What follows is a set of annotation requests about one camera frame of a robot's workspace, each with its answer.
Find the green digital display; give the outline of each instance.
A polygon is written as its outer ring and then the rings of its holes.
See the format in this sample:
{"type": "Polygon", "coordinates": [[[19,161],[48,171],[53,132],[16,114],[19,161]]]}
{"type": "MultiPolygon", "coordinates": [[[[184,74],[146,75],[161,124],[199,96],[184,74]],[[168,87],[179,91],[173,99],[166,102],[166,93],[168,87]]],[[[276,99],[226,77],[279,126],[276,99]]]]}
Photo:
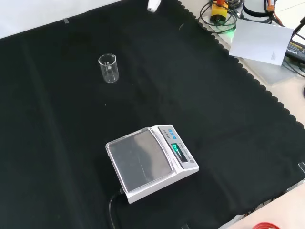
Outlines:
{"type": "Polygon", "coordinates": [[[186,157],[182,153],[181,149],[179,148],[178,144],[172,143],[172,148],[175,151],[176,155],[180,158],[181,162],[187,162],[186,157]]]}

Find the clear glass beaker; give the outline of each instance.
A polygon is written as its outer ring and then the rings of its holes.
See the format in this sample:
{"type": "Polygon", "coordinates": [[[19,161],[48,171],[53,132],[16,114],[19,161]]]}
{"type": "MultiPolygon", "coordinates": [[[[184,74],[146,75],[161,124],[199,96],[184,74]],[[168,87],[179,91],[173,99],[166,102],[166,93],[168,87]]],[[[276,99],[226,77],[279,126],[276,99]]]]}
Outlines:
{"type": "Polygon", "coordinates": [[[114,54],[107,53],[100,56],[99,64],[103,78],[107,83],[114,83],[119,79],[119,70],[114,54]]]}

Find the white digital scale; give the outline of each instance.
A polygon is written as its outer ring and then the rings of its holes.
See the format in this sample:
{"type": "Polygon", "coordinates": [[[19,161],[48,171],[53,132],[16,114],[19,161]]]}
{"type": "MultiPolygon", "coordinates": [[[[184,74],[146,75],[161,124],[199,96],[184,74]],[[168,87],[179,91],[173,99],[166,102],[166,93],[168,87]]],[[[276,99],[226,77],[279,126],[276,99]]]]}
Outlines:
{"type": "Polygon", "coordinates": [[[199,170],[172,125],[155,125],[109,142],[106,150],[128,202],[199,170]]]}

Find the white card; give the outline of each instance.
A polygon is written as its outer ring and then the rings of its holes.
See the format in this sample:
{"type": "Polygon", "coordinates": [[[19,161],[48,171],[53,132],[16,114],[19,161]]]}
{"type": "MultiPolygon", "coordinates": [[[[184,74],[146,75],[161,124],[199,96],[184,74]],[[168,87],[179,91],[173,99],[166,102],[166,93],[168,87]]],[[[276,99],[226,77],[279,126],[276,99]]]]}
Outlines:
{"type": "Polygon", "coordinates": [[[231,56],[282,65],[293,29],[238,20],[231,56]]]}

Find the electronic equipment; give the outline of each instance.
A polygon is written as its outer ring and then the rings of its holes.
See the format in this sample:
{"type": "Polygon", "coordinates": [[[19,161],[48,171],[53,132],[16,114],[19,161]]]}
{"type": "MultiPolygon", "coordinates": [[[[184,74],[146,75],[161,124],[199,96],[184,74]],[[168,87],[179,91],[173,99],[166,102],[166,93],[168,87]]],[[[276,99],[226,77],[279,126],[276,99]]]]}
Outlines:
{"type": "MultiPolygon", "coordinates": [[[[294,30],[294,33],[291,38],[293,38],[295,36],[295,34],[297,34],[304,25],[305,25],[305,17],[303,17],[301,19],[300,24],[294,30]]],[[[305,48],[304,47],[305,47],[304,45],[291,40],[288,44],[285,56],[293,59],[294,61],[305,64],[305,48]]]]}
{"type": "Polygon", "coordinates": [[[228,14],[228,10],[226,9],[226,8],[228,8],[228,4],[224,0],[217,0],[214,2],[217,3],[217,5],[212,4],[210,21],[211,22],[220,22],[220,21],[225,22],[227,14],[228,14]]]}
{"type": "Polygon", "coordinates": [[[285,56],[294,61],[305,64],[305,48],[304,45],[291,40],[288,44],[285,56]]]}
{"type": "Polygon", "coordinates": [[[109,142],[106,150],[128,202],[199,170],[172,125],[156,125],[109,142]]]}

